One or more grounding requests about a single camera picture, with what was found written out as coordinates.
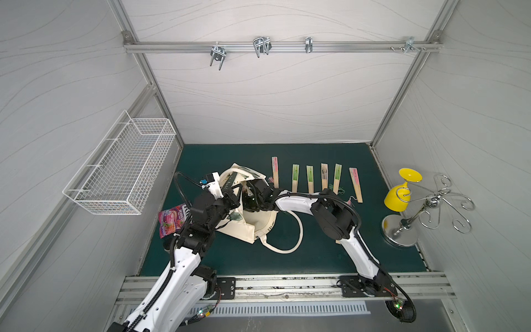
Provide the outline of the yellow plastic wine glass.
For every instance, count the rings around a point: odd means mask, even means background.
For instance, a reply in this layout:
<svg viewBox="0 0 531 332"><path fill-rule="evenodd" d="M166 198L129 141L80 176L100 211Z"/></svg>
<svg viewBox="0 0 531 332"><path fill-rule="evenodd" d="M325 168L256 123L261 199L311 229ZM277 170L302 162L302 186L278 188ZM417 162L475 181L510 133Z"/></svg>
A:
<svg viewBox="0 0 531 332"><path fill-rule="evenodd" d="M423 180L422 174L411 168L400 169L399 175L405 182L391 188L384 199L385 206L394 212L404 212L407 209L412 195L409 184Z"/></svg>

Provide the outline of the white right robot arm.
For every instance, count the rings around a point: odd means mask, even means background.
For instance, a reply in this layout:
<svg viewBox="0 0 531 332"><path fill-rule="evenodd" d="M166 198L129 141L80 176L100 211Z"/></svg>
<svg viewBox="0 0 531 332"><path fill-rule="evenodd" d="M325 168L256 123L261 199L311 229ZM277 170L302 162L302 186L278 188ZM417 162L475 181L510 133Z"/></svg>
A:
<svg viewBox="0 0 531 332"><path fill-rule="evenodd" d="M253 180L246 184L243 209L249 212L300 212L313 216L323 233L338 242L355 265L357 275L342 277L337 285L367 297L385 294L391 297L385 305L395 319L403 323L416 320L417 311L412 299L384 270L362 239L361 217L332 190L305 194L271 188L264 180Z"/></svg>

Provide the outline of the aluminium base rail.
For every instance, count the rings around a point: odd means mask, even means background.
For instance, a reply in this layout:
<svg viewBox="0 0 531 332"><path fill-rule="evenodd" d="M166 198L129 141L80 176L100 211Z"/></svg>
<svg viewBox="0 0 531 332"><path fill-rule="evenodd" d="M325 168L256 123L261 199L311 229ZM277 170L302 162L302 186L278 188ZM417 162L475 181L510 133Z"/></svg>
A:
<svg viewBox="0 0 531 332"><path fill-rule="evenodd" d="M456 299L442 272L393 273L392 278L412 300ZM237 275L232 302L347 301L338 274ZM139 305L155 285L156 277L126 277L115 304Z"/></svg>

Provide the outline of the metal double hook middle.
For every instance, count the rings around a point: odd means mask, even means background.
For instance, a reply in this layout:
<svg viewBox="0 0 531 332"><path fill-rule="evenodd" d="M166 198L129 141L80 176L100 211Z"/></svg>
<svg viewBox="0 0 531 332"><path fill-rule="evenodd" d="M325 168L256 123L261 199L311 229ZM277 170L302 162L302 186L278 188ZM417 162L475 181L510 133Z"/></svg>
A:
<svg viewBox="0 0 531 332"><path fill-rule="evenodd" d="M272 48L271 40L267 36L257 37L253 40L253 47L258 58L260 58L262 54L269 55Z"/></svg>

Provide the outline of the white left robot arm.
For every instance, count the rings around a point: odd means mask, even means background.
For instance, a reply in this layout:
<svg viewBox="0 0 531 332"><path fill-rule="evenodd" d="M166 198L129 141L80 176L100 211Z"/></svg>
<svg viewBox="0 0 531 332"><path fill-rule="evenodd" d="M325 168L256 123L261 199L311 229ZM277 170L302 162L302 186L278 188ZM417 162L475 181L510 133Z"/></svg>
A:
<svg viewBox="0 0 531 332"><path fill-rule="evenodd" d="M240 206L228 183L229 171L207 176L203 192L189 208L191 216L172 236L170 262L152 290L122 324L109 331L176 331L189 310L215 292L216 271L201 265L218 224Z"/></svg>

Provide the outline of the small metal hook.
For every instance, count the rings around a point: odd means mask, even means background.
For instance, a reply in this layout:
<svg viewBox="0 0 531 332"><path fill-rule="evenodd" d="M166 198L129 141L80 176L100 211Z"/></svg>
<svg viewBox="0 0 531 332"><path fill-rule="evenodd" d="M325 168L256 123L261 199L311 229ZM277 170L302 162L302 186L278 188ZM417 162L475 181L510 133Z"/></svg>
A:
<svg viewBox="0 0 531 332"><path fill-rule="evenodd" d="M313 39L312 37L307 37L305 39L305 52L310 54L313 52Z"/></svg>

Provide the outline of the aluminium crossbar rail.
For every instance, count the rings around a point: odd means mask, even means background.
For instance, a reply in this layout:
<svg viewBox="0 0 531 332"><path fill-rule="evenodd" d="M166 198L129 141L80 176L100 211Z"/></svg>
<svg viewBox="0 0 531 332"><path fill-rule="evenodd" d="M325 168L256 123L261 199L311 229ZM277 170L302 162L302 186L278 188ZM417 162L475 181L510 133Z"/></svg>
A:
<svg viewBox="0 0 531 332"><path fill-rule="evenodd" d="M272 53L304 53L305 39L299 41L271 40ZM400 41L319 41L313 38L312 53L395 53L390 47L403 46L406 40ZM422 53L438 52L443 48L443 43L438 37L428 41L415 41L416 46L424 46L427 50ZM124 39L124 48L128 53L162 54L162 53L188 53L209 54L215 45L224 47L227 54L255 53L253 41L132 41Z"/></svg>

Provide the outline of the cream canvas tote bag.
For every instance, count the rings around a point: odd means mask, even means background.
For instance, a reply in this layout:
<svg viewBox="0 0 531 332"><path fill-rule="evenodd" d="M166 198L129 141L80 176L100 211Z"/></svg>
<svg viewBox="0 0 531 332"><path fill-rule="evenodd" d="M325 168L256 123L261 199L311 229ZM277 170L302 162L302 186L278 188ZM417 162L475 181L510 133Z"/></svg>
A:
<svg viewBox="0 0 531 332"><path fill-rule="evenodd" d="M220 186L222 188L235 187L240 185L242 189L241 204L237 210L234 210L232 217L234 220L222 220L219 222L216 230L229 235L235 239L248 243L254 243L260 240L262 245L275 253L287 255L295 252L301 245L304 229L301 219L292 211L288 213L295 218L299 225L299 238L296 245L288 250L278 249L268 243L267 234L275 226L277 220L277 211L247 212L243 209L242 196L246 191L246 182L252 180L265 180L264 174L254 171L248 167L233 164L231 168L225 170L220 175Z"/></svg>

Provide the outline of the metal hook right end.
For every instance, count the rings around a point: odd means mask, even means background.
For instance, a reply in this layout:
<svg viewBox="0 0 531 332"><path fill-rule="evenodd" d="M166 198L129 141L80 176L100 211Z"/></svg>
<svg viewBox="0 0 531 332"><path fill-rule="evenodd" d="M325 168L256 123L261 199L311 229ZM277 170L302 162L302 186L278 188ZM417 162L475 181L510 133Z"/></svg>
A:
<svg viewBox="0 0 531 332"><path fill-rule="evenodd" d="M415 40L413 37L410 37L408 40L405 41L403 46L400 46L398 48L390 47L389 48L393 52L399 52L399 53L421 53L425 52L427 49L424 46L416 46Z"/></svg>

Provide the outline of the metal double hook left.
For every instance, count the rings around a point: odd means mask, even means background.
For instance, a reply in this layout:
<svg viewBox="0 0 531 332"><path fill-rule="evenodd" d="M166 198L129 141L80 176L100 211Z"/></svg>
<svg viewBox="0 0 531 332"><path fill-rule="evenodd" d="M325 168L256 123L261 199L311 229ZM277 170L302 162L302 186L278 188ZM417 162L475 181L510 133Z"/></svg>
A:
<svg viewBox="0 0 531 332"><path fill-rule="evenodd" d="M226 50L220 45L215 45L211 48L210 56L210 66L213 66L215 62L218 62L218 70L220 71L227 56Z"/></svg>

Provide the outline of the metal double hook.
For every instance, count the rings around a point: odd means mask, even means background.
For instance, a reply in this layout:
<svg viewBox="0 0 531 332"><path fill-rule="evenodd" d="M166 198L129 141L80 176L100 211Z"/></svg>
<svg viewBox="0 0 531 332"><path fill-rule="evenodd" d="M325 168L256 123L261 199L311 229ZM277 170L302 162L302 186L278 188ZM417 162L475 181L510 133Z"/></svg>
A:
<svg viewBox="0 0 531 332"><path fill-rule="evenodd" d="M253 47L258 58L260 58L262 54L269 55L272 48L271 40L267 36L257 37L253 40Z"/></svg>
<svg viewBox="0 0 531 332"><path fill-rule="evenodd" d="M220 45L215 45L211 48L210 56L210 66L213 66L215 62L218 62L218 70L220 71L227 56L226 50Z"/></svg>

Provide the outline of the bamboo folding fan pink tassel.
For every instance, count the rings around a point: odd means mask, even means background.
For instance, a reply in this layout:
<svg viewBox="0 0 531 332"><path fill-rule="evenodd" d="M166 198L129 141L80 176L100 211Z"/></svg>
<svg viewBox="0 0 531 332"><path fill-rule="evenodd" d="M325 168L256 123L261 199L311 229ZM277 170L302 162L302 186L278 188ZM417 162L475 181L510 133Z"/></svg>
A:
<svg viewBox="0 0 531 332"><path fill-rule="evenodd" d="M321 181L322 181L322 189L328 189L329 188L329 166L326 163L321 164Z"/></svg>

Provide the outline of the bamboo folding fan green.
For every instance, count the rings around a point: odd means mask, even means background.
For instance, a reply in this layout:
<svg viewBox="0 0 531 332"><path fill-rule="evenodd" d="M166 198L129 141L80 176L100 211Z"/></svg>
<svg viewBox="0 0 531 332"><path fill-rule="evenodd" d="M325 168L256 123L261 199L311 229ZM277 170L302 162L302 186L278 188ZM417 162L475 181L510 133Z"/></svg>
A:
<svg viewBox="0 0 531 332"><path fill-rule="evenodd" d="M314 181L314 167L312 165L306 166L306 178L308 184L308 193L313 194L315 192Z"/></svg>
<svg viewBox="0 0 531 332"><path fill-rule="evenodd" d="M334 173L333 173L333 189L332 189L332 191L335 194L339 194L341 176L342 176L342 165L336 163L335 168L334 168Z"/></svg>

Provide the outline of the pink snack packet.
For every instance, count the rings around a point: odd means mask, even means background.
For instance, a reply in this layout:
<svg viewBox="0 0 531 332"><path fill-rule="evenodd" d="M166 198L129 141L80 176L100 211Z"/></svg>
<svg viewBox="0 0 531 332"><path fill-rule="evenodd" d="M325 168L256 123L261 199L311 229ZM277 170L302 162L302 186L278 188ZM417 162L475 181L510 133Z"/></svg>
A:
<svg viewBox="0 0 531 332"><path fill-rule="evenodd" d="M163 210L158 214L159 235L163 239L181 231L185 225L189 214L189 209L185 203Z"/></svg>

